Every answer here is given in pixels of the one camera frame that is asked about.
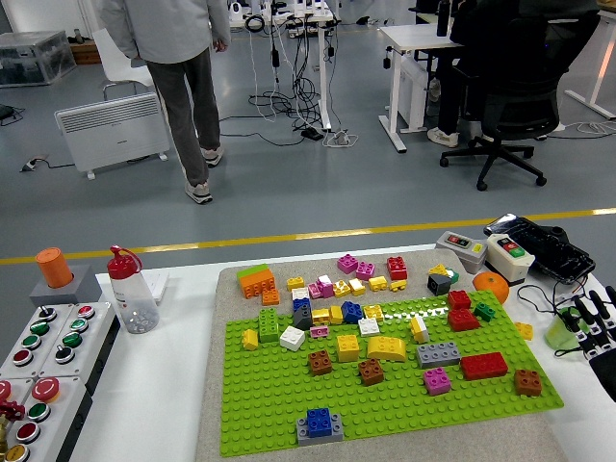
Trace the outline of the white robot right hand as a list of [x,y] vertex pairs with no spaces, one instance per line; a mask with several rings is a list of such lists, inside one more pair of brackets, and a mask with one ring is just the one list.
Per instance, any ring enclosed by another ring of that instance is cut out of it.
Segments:
[[608,311],[596,291],[591,290],[589,296],[596,307],[596,314],[592,314],[578,296],[574,297],[576,309],[588,328],[587,332],[579,327],[578,319],[569,312],[563,312],[561,319],[577,338],[595,376],[607,394],[615,400],[615,315]]

